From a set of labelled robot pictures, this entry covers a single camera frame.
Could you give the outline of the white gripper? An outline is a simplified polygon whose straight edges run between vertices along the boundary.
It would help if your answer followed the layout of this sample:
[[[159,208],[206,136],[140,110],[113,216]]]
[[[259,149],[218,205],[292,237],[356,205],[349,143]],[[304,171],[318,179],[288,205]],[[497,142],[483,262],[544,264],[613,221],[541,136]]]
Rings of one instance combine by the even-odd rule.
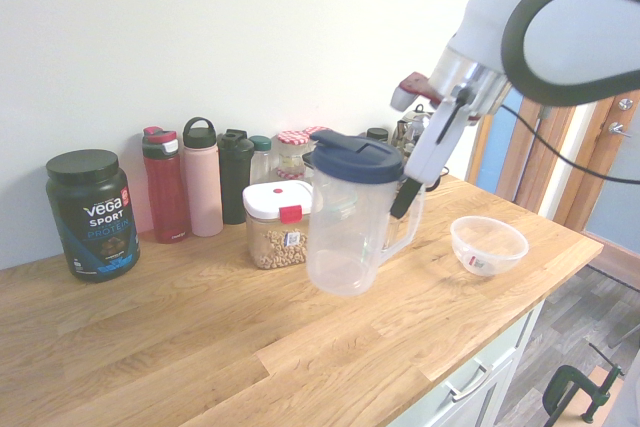
[[[404,167],[407,176],[391,206],[391,216],[401,219],[420,190],[419,182],[435,182],[458,144],[469,112],[454,101],[440,104]]]

